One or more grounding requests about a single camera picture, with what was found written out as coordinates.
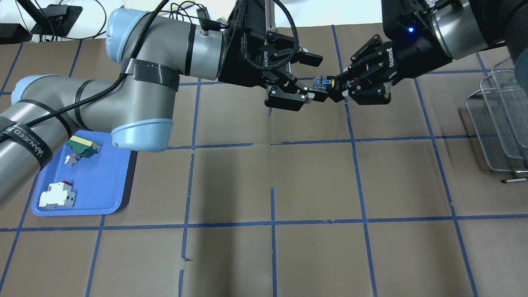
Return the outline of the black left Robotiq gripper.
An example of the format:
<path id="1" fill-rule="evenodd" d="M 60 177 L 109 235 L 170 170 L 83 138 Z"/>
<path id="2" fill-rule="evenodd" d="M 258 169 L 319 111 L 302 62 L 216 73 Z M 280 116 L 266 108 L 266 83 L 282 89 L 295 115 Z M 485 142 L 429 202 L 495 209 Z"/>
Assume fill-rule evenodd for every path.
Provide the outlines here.
<path id="1" fill-rule="evenodd" d="M 305 86 L 290 71 L 295 63 L 318 67 L 323 56 L 300 46 L 292 13 L 280 0 L 274 0 L 273 5 L 284 13 L 292 36 L 267 28 L 264 0 L 238 0 L 223 31 L 225 47 L 217 80 L 266 88 L 264 105 L 268 108 L 300 111 L 313 101 L 323 103 L 328 92 Z"/>

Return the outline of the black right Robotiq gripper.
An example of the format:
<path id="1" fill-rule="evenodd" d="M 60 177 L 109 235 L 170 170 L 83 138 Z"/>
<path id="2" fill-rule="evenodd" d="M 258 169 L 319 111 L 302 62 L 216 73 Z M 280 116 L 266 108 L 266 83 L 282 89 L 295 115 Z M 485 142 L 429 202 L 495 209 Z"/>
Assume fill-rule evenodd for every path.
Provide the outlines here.
<path id="1" fill-rule="evenodd" d="M 383 31 L 390 45 L 380 35 L 374 35 L 351 56 L 349 70 L 326 76 L 326 92 L 334 103 L 353 100 L 362 106 L 389 104 L 392 85 L 453 61 L 433 25 L 383 25 Z"/>

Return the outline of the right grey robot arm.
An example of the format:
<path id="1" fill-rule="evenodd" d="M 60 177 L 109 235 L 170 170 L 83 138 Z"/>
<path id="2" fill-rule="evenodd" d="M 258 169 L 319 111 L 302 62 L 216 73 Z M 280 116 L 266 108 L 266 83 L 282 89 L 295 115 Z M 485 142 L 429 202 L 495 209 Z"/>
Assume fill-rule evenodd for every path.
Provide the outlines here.
<path id="1" fill-rule="evenodd" d="M 326 91 L 334 102 L 388 104 L 400 81 L 501 46 L 527 90 L 526 0 L 383 0 L 381 6 L 388 41 L 372 36 L 351 56 L 349 67 L 332 77 Z"/>

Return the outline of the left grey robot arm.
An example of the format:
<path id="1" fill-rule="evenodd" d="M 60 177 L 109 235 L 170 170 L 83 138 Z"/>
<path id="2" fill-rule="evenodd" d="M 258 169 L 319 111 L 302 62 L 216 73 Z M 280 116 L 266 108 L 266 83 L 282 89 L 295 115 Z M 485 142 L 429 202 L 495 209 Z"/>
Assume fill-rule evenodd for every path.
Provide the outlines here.
<path id="1" fill-rule="evenodd" d="M 31 75 L 11 94 L 1 113 L 0 197 L 5 207 L 79 130 L 111 134 L 114 147 L 162 152 L 168 147 L 182 75 L 266 90 L 266 107 L 299 111 L 328 92 L 308 87 L 290 72 L 295 63 L 319 66 L 322 56 L 299 45 L 289 11 L 280 2 L 293 36 L 266 26 L 264 0 L 238 0 L 226 23 L 200 23 L 155 11 L 118 8 L 108 19 L 106 51 L 119 75 L 113 82 Z"/>

